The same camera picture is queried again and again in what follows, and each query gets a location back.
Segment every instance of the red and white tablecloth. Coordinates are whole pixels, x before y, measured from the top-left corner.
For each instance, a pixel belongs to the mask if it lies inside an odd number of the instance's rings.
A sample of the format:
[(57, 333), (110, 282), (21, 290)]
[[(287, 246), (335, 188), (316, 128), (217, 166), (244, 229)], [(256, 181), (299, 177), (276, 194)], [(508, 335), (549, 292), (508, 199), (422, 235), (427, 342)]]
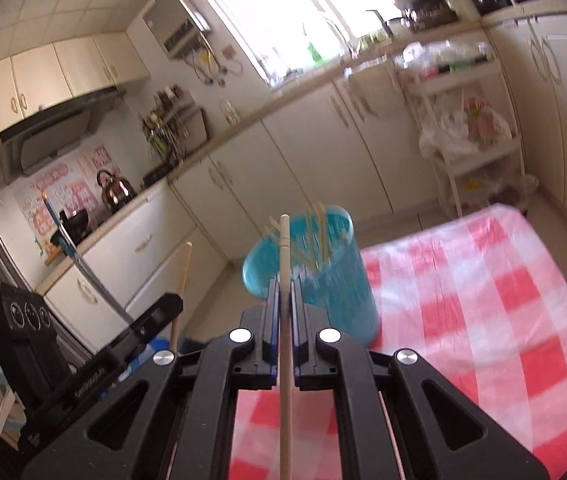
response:
[[(567, 284), (518, 211), (494, 206), (362, 251), (381, 330), (412, 348), (532, 451), (567, 470)], [(275, 480), (278, 394), (241, 392), (232, 480)], [(329, 392), (295, 391), (295, 480), (341, 479)]]

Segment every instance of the range hood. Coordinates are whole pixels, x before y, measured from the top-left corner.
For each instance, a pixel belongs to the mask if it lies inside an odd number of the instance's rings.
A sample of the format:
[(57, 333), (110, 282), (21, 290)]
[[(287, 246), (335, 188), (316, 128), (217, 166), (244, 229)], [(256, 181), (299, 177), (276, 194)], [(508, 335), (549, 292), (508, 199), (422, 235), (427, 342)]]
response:
[(42, 110), (0, 133), (0, 164), (6, 184), (30, 175), (97, 131), (122, 93), (114, 86)]

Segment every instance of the silver screw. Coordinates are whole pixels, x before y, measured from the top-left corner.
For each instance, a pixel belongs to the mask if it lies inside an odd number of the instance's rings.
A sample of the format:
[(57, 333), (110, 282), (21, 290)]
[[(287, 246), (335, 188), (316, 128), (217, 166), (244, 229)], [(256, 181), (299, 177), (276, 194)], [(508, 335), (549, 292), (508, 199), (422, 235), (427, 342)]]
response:
[(419, 356), (416, 352), (406, 348), (397, 352), (397, 361), (403, 365), (413, 365), (417, 362)]
[(175, 355), (170, 350), (160, 350), (152, 356), (156, 365), (166, 366), (175, 360)]
[(230, 340), (235, 343), (245, 343), (246, 341), (250, 341), (251, 337), (252, 334), (247, 328), (236, 328), (230, 332)]
[(341, 339), (341, 332), (334, 328), (325, 328), (319, 332), (319, 339), (324, 343), (336, 343)]

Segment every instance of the kettle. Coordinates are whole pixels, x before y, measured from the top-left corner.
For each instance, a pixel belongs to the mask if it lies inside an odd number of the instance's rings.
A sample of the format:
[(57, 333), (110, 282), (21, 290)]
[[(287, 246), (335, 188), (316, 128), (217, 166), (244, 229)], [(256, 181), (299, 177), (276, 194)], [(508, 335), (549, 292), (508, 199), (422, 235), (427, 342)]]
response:
[[(108, 176), (106, 184), (101, 180), (101, 174), (105, 173)], [(119, 178), (107, 170), (101, 170), (97, 173), (97, 184), (103, 189), (101, 192), (101, 202), (114, 214), (123, 206), (132, 201), (137, 196), (134, 189), (128, 180)]]

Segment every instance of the blue trash bin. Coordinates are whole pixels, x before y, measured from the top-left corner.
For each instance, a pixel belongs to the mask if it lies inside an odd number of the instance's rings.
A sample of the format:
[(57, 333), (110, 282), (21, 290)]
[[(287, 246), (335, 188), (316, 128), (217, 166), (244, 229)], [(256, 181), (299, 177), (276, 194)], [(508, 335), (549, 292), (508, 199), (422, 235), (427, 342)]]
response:
[[(355, 239), (350, 215), (338, 206), (327, 208), (328, 240), (331, 252), (329, 263), (315, 272), (295, 265), (293, 277), (301, 279), (301, 293), (305, 303), (327, 310), (330, 324), (350, 334), (368, 346), (379, 332), (381, 320), (372, 297), (372, 290), (365, 266)], [(311, 221), (309, 235), (305, 216), (295, 216), (290, 221), (291, 239), (310, 257), (310, 243), (319, 253), (319, 226)], [(270, 239), (261, 240), (250, 251), (243, 265), (243, 282), (247, 290), (258, 298), (267, 298), (268, 284), (279, 273), (279, 247)]]

